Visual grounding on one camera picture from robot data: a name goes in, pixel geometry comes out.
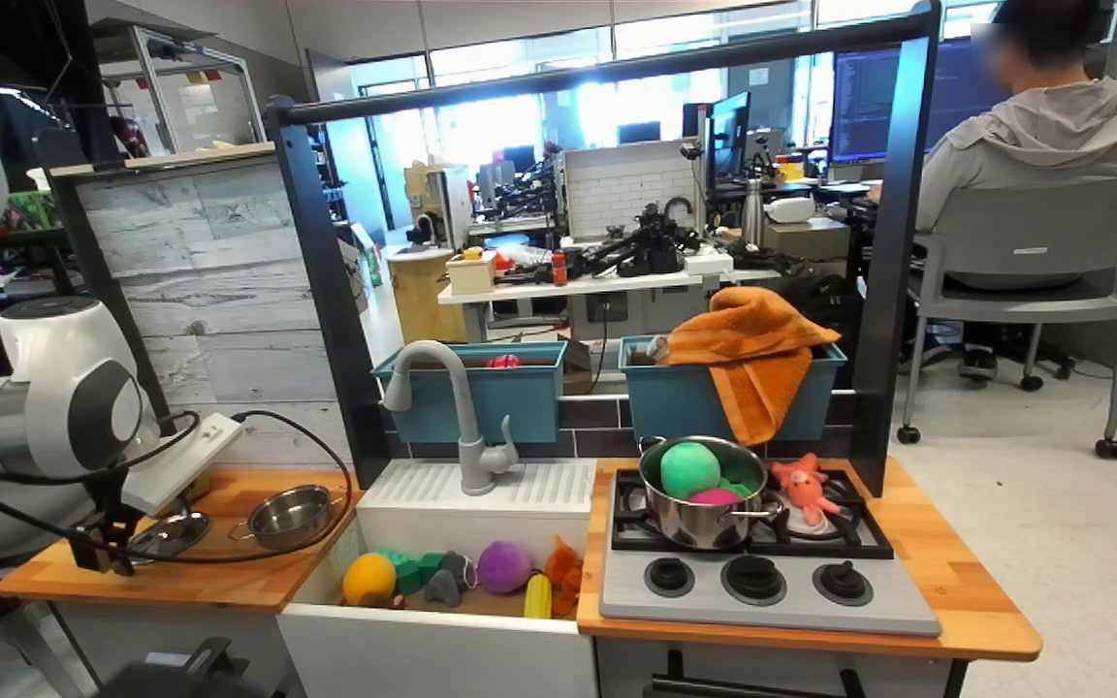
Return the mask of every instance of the orange towel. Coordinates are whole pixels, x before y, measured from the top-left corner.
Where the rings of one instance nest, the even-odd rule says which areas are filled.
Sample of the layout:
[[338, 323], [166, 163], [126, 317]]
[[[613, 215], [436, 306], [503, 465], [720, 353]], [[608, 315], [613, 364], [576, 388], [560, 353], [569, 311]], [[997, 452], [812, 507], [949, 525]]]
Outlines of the orange towel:
[[663, 364], [711, 364], [735, 439], [760, 446], [784, 427], [812, 348], [835, 341], [835, 330], [807, 323], [784, 296], [727, 287], [706, 315], [666, 335]]

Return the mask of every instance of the green ball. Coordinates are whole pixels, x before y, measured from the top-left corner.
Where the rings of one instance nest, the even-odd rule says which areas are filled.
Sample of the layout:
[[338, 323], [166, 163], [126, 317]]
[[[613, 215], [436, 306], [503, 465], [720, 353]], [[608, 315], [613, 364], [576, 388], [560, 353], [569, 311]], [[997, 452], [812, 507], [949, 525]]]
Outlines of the green ball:
[[701, 489], [720, 486], [718, 452], [701, 443], [674, 443], [663, 452], [663, 491], [688, 501]]

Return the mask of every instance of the toy stove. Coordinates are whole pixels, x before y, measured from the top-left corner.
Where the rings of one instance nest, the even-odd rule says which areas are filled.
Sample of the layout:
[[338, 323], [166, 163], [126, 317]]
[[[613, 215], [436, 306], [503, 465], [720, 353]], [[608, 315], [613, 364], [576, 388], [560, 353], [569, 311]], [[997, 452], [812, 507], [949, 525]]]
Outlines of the toy stove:
[[828, 470], [829, 531], [754, 521], [738, 551], [683, 551], [654, 531], [640, 473], [616, 473], [603, 615], [938, 635], [846, 473]]

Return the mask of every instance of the silver bowl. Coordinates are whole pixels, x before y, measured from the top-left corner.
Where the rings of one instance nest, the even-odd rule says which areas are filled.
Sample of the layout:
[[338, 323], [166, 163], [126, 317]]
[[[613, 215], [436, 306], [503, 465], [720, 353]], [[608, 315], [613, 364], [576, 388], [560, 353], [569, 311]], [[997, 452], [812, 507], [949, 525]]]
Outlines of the silver bowl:
[[247, 531], [261, 548], [285, 551], [285, 548], [307, 548], [321, 538], [331, 521], [335, 521], [331, 489], [298, 486], [298, 489], [264, 498], [247, 512]]

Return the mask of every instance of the person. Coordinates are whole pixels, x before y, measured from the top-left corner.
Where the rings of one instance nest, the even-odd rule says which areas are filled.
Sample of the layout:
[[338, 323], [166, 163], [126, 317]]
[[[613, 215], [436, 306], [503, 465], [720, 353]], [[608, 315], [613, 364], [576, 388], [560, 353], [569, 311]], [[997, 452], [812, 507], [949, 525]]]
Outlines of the person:
[[[1117, 176], [1117, 80], [1088, 70], [1095, 32], [1097, 0], [997, 3], [983, 61], [1007, 96], [932, 149], [916, 209], [919, 243], [958, 186], [1024, 186], [1056, 172]], [[1019, 291], [1005, 279], [967, 284]], [[967, 326], [961, 376], [992, 376], [992, 326]]]

